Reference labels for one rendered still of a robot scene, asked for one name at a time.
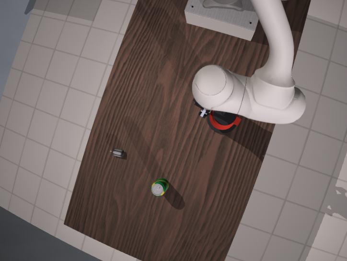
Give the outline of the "black round disc with center stud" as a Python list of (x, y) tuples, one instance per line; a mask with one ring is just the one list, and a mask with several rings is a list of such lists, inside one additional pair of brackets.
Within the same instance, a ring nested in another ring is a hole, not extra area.
[(232, 130), (236, 127), (236, 125), (233, 124), (229, 129), (226, 129), (226, 130), (219, 130), (219, 129), (216, 129), (216, 128), (211, 124), (210, 119), (209, 119), (209, 115), (210, 115), (210, 114), (208, 113), (208, 116), (207, 116), (208, 124), (209, 124), (210, 128), (211, 128), (212, 130), (214, 130), (215, 132), (217, 132), (217, 133), (228, 133), (228, 132), (232, 131)]

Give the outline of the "green and yellow drink can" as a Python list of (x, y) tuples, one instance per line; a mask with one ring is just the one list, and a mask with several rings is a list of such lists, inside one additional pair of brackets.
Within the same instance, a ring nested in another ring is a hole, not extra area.
[(166, 179), (160, 178), (154, 182), (151, 186), (151, 191), (156, 196), (163, 195), (169, 187), (169, 183)]

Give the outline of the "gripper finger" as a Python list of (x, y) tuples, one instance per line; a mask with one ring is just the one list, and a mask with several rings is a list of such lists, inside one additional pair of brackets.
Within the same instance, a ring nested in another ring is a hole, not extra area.
[(210, 110), (206, 111), (206, 109), (204, 109), (204, 110), (201, 110), (198, 115), (205, 118), (206, 116), (208, 116), (207, 113), (210, 113)]

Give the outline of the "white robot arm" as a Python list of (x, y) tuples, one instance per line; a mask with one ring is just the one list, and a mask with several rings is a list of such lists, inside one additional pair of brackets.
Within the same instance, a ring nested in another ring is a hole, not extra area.
[(291, 76), (294, 42), (281, 0), (250, 0), (269, 43), (266, 64), (252, 77), (219, 65), (207, 65), (195, 75), (192, 92), (207, 110), (249, 119), (288, 124), (305, 111), (306, 99)]

